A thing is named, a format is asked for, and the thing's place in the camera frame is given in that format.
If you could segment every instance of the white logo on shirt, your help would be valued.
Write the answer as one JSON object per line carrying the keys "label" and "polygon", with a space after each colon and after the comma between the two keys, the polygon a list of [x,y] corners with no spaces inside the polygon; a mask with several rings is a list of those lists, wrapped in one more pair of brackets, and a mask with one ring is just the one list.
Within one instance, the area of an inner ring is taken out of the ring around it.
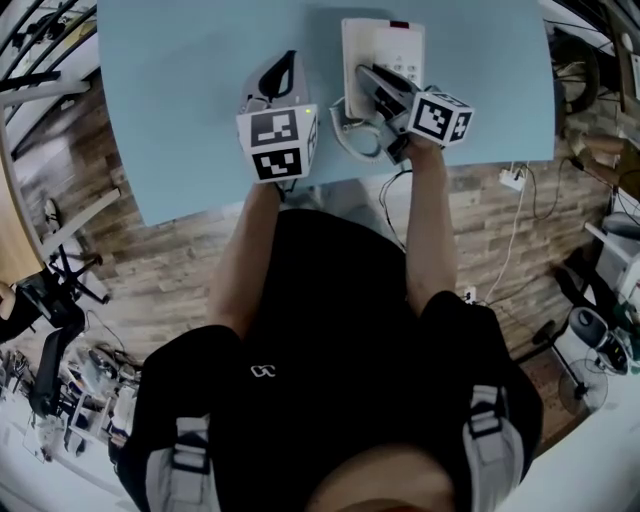
{"label": "white logo on shirt", "polygon": [[266,364],[264,366],[252,366],[251,372],[256,377],[275,377],[276,376],[276,367],[272,364]]}

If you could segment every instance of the blue tabletop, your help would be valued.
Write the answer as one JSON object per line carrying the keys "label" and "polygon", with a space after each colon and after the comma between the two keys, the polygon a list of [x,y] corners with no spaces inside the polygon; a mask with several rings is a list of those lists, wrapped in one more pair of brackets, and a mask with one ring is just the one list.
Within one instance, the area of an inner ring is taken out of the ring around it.
{"label": "blue tabletop", "polygon": [[448,165],[553,158],[551,63],[536,0],[104,0],[100,60],[125,172],[147,224],[244,199],[237,140],[242,86],[262,62],[299,50],[320,110],[311,175],[298,186],[393,171],[335,141],[343,18],[426,27],[425,83],[476,108]]}

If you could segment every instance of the white telephone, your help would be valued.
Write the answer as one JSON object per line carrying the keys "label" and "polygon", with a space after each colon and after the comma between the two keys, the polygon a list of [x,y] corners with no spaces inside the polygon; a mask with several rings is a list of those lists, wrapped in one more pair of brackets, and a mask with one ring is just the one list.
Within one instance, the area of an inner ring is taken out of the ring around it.
{"label": "white telephone", "polygon": [[345,115],[350,119],[375,117],[373,99],[356,79],[360,64],[395,71],[424,88],[425,28],[418,23],[352,18],[342,20]]}

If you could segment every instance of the socket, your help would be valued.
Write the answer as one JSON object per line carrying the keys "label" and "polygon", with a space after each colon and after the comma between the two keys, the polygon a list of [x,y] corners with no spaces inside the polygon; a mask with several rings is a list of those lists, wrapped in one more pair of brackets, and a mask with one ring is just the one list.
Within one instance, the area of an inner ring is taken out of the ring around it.
{"label": "socket", "polygon": [[467,286],[464,289],[464,301],[467,304],[476,303],[476,287],[475,286]]}
{"label": "socket", "polygon": [[527,177],[520,170],[511,171],[509,169],[502,169],[500,171],[500,183],[513,190],[522,192],[525,181],[527,181]]}

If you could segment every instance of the wood plank flooring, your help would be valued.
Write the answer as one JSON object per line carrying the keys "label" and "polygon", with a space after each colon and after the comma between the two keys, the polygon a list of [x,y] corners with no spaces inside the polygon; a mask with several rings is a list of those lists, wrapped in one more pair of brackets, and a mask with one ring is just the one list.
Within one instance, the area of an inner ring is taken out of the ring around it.
{"label": "wood plank flooring", "polygon": [[[597,112],[594,119],[606,121],[607,115],[611,117],[610,111]],[[91,90],[76,98],[74,106],[52,110],[17,154],[22,191],[43,234],[42,207],[47,197],[57,201],[64,218],[73,216],[114,185],[120,188],[122,198],[85,226],[78,240],[86,251],[102,255],[104,265],[95,270],[95,275],[113,297],[107,306],[91,307],[117,333],[131,355],[144,359],[163,343],[203,325],[208,276],[234,228],[241,205],[144,226],[118,155],[99,75],[94,77]],[[500,273],[518,209],[518,193],[498,182],[499,169],[504,165],[449,170],[458,243],[458,291],[462,294],[465,287],[474,285],[478,299],[486,296]],[[568,162],[563,164],[557,188],[560,165],[561,160],[530,165],[537,193],[529,180],[509,266],[491,298],[496,301],[513,294],[493,309],[514,357],[532,348],[532,334],[545,322],[562,322],[566,317],[570,305],[550,270],[576,247],[591,243],[584,222],[598,224],[608,203],[609,189]],[[377,205],[380,186],[389,178],[376,176],[364,181],[373,204]],[[401,238],[406,234],[409,184],[408,176],[401,177],[387,196],[391,219]],[[545,220],[534,217],[534,198],[538,217],[547,215],[555,205]],[[19,348],[37,366],[51,328],[44,321],[35,327],[36,333],[24,333],[10,346]],[[112,341],[93,319],[86,339]],[[552,407],[553,382],[560,370],[548,355],[540,357],[539,389],[546,389],[545,402]],[[535,377],[536,368],[531,362],[527,371]],[[558,424],[570,420],[561,413],[548,420],[548,435],[557,431]]]}

